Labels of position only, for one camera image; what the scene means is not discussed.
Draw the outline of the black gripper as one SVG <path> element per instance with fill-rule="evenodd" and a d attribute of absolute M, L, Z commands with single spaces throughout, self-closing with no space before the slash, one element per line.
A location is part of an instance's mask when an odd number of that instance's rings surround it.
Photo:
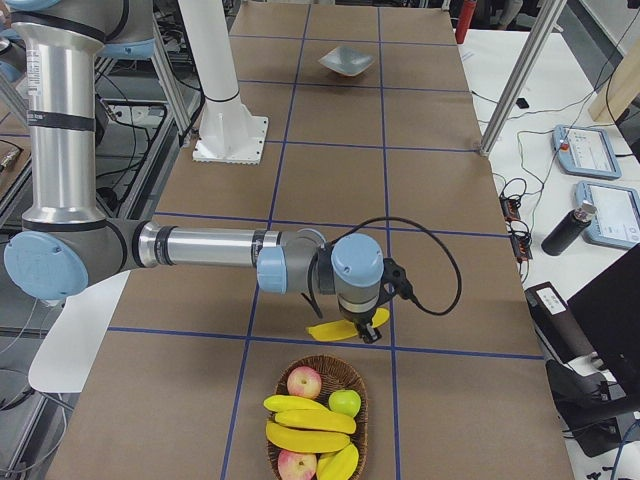
<path fill-rule="evenodd" d="M 338 295 L 337 300 L 344 318 L 357 324 L 358 336 L 364 343 L 375 343 L 382 338 L 379 329 L 373 325 L 373 317 L 378 308 L 378 296 L 355 301 Z"/>

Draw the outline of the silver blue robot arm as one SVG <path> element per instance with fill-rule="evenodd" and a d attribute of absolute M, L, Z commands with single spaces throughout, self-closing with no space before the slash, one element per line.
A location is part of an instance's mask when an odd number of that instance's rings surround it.
<path fill-rule="evenodd" d="M 335 243 L 312 230 L 187 229 L 110 219 L 96 204 L 97 56 L 154 54 L 149 1 L 12 1 L 26 45 L 33 203 L 5 248 L 11 280 L 41 300 L 63 300 L 120 272 L 158 265 L 252 267 L 261 289 L 308 300 L 336 296 L 355 335 L 380 337 L 379 244 L 352 232 Z"/>

